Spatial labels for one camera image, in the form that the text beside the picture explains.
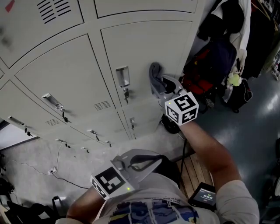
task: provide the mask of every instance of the wooden pallet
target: wooden pallet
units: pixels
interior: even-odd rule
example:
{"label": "wooden pallet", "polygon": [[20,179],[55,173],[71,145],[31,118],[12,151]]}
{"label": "wooden pallet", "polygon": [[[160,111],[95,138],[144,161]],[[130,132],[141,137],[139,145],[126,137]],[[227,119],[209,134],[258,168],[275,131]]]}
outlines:
{"label": "wooden pallet", "polygon": [[[181,160],[177,162],[177,166],[181,171]],[[213,186],[210,173],[206,167],[200,163],[197,155],[193,154],[184,159],[180,190],[187,198],[190,198],[201,182]]]}

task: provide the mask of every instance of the gray cloth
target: gray cloth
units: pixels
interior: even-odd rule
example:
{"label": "gray cloth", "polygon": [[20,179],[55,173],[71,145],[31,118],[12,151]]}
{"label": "gray cloth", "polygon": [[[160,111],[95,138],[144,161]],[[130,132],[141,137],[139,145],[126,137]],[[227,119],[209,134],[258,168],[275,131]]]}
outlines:
{"label": "gray cloth", "polygon": [[162,80],[162,67],[159,63],[153,62],[150,65],[149,69],[149,78],[150,78],[150,84],[153,85],[153,87],[157,90],[159,94],[163,94],[166,92],[167,84],[164,83]]}

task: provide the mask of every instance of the backpack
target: backpack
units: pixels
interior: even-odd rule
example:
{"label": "backpack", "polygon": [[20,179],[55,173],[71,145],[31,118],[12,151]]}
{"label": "backpack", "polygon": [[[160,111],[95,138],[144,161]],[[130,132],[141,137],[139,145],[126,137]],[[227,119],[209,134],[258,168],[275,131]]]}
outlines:
{"label": "backpack", "polygon": [[182,86],[208,107],[213,108],[216,89],[230,73],[236,59],[235,47],[225,38],[217,38],[204,46],[184,67]]}
{"label": "backpack", "polygon": [[239,86],[233,87],[227,105],[234,113],[239,113],[239,108],[241,108],[245,103],[249,102],[252,97],[253,93],[249,88],[247,80],[242,79],[242,83]]}

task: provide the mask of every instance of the locker vent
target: locker vent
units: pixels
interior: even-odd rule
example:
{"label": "locker vent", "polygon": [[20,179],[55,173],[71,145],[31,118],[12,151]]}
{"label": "locker vent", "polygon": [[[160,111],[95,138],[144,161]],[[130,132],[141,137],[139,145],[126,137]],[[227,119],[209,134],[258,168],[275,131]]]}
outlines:
{"label": "locker vent", "polygon": [[55,120],[55,119],[51,119],[49,121],[46,121],[46,123],[50,126],[54,126],[56,124],[60,124],[60,122],[58,120]]}
{"label": "locker vent", "polygon": [[103,110],[103,109],[111,107],[108,101],[97,103],[94,106],[97,110]]}
{"label": "locker vent", "polygon": [[40,0],[37,6],[45,24],[71,11],[67,0]]}

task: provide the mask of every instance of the locker handle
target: locker handle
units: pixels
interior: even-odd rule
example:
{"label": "locker handle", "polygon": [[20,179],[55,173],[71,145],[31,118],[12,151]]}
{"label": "locker handle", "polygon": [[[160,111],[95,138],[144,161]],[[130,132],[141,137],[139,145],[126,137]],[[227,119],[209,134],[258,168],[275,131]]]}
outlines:
{"label": "locker handle", "polygon": [[11,120],[12,122],[14,122],[14,123],[16,123],[16,124],[18,124],[18,125],[24,125],[24,123],[23,122],[21,122],[20,120],[18,120],[18,119],[15,119],[14,117],[12,117],[12,116],[9,116],[8,117],[8,119],[9,120]]}
{"label": "locker handle", "polygon": [[56,110],[63,108],[63,105],[59,103],[50,93],[42,96],[47,102],[49,102]]}
{"label": "locker handle", "polygon": [[130,72],[128,70],[128,66],[116,68],[115,72],[117,74],[119,86],[121,88],[124,88],[124,87],[130,85]]}

